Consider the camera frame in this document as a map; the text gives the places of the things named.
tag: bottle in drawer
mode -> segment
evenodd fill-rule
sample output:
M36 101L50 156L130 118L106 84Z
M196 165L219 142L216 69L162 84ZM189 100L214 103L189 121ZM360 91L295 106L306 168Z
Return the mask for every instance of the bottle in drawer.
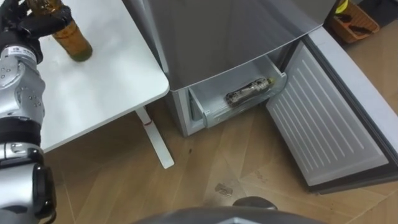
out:
M232 93L228 93L225 100L230 107L239 106L246 100L268 91L273 83L274 81L271 78L259 78Z

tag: wooden floor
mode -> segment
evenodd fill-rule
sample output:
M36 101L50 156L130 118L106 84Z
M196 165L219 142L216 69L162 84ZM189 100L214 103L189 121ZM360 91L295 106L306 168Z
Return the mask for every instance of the wooden floor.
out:
M348 49L398 113L398 22ZM327 223L398 223L398 182L330 195L301 185L287 146L260 107L189 138L162 101L149 106L175 166L164 170L132 113L46 154L57 184L56 223L131 223L185 207L258 195ZM232 189L227 196L216 186Z

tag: brown bottle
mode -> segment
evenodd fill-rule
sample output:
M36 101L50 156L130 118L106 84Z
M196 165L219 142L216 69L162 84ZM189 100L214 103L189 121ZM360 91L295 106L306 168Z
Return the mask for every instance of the brown bottle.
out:
M52 13L63 6L61 0L27 0L27 4L35 15ZM83 62L93 54L93 48L81 34L75 21L72 21L63 30L53 34L53 37L68 52L69 56L77 62Z

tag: freezer drawer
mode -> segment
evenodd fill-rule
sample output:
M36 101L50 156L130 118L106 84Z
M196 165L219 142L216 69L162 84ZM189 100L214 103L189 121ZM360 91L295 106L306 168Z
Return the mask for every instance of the freezer drawer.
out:
M236 91L259 78L273 79L274 84L271 89L244 101L239 106L231 107L227 104L225 96L228 93ZM274 96L283 89L285 83L286 75L280 73L267 56L263 56L217 77L191 86L189 88L192 97L190 101L191 109L193 110L191 116L194 120L197 120L200 114L205 127L212 127Z
M328 65L321 66L318 55L301 42L286 68L286 87L267 104L307 184L323 184L393 161L398 117L323 28L307 38L318 45ZM333 75L341 86L332 81Z

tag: white table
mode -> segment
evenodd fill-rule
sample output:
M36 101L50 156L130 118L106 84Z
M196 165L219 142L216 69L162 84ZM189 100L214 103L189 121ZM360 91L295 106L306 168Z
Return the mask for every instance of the white table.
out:
M64 0L93 46L84 63L72 61L52 37L41 39L46 82L42 148L48 152L136 111L165 168L174 164L146 104L169 83L121 0Z

